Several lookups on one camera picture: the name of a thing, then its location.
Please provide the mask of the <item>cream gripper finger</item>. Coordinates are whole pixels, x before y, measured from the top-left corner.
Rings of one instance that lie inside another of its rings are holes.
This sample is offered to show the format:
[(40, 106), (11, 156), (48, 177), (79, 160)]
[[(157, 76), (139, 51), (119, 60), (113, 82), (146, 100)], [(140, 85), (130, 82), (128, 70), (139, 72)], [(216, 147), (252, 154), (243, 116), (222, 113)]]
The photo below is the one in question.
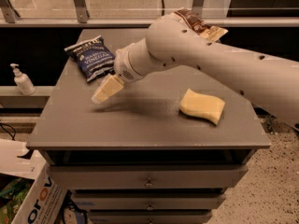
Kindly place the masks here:
[(92, 101), (95, 104), (102, 104), (108, 98), (121, 91), (124, 81), (117, 75), (107, 75), (101, 82), (100, 87), (94, 92)]

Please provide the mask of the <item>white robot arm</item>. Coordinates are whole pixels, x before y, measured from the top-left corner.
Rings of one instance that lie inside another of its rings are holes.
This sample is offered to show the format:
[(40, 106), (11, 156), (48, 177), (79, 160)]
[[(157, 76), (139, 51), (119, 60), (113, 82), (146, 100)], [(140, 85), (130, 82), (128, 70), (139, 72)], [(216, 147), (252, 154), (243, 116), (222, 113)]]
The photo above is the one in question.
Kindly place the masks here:
[(187, 25), (159, 19), (143, 39), (116, 51), (113, 76), (92, 96), (101, 104), (153, 72), (186, 65), (242, 95), (292, 128), (299, 126), (299, 68), (292, 60), (212, 42)]

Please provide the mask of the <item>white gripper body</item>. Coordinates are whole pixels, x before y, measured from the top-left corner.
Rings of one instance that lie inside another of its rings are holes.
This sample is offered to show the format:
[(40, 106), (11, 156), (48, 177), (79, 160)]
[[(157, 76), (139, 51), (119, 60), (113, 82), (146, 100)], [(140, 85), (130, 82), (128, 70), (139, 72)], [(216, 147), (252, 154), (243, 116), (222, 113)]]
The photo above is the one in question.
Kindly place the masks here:
[(147, 74), (147, 46), (132, 43), (116, 51), (114, 71), (124, 82), (136, 82)]

